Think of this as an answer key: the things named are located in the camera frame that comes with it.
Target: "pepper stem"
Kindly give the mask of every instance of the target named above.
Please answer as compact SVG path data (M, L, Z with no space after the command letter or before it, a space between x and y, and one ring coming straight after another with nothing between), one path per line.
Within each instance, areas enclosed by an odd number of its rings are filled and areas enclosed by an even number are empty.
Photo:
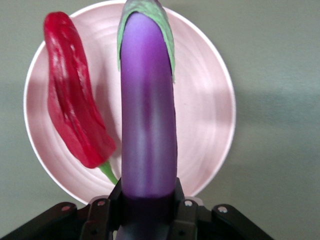
M115 174L112 172L111 165L108 160L105 163L101 164L99 168L114 185L117 184L118 179L116 178Z

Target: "pink plate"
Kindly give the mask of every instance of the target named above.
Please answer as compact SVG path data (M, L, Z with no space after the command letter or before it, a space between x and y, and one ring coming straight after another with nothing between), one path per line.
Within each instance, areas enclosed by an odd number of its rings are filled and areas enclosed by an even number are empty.
M121 176L121 89L117 28L123 0L88 6L72 14L89 65L93 96L117 151L110 163ZM214 178L230 149L236 101L228 70L210 40L190 21L166 9L175 42L174 100L178 177L186 196L195 196ZM109 195L114 185L98 169L74 158L56 132L47 109L48 55L43 42L30 64L24 89L24 119L33 150L51 178L87 204Z

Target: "green-gray background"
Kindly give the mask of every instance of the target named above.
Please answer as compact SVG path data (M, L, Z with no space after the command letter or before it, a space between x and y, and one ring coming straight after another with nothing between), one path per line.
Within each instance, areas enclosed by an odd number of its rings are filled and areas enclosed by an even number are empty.
M95 0L0 0L0 237L64 202L23 117L25 78L48 12ZM320 239L320 1L160 0L198 26L230 72L230 153L198 197L231 204L276 240Z

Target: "bolt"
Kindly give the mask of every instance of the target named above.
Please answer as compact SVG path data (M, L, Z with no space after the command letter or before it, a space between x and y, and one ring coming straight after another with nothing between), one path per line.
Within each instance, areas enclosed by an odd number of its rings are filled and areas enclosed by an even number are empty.
M98 204L98 206L103 206L103 205L105 205L105 203L106 203L106 202L105 202L104 200L101 200L101 201L98 201L97 204Z
M190 200L186 200L186 201L184 201L184 205L185 205L186 207L191 207L191 206L193 205L193 203L192 203L192 201L190 201Z
M70 208L71 208L70 206L66 205L66 206L61 208L61 211L62 212L66 212L66 211L70 210Z
M228 209L227 209L225 206L219 206L219 207L218 207L218 211L219 211L220 213L226 214L226 213L228 212Z

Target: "purple eggplant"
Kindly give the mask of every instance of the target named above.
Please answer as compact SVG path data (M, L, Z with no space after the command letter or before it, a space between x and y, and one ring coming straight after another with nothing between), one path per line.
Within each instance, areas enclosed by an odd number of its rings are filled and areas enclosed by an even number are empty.
M155 8L141 10L143 3ZM171 220L177 179L173 37L159 6L157 0L128 0L119 25L125 211L118 240L166 239Z
M120 57L123 193L167 196L177 177L174 91L167 46L151 18L132 13Z

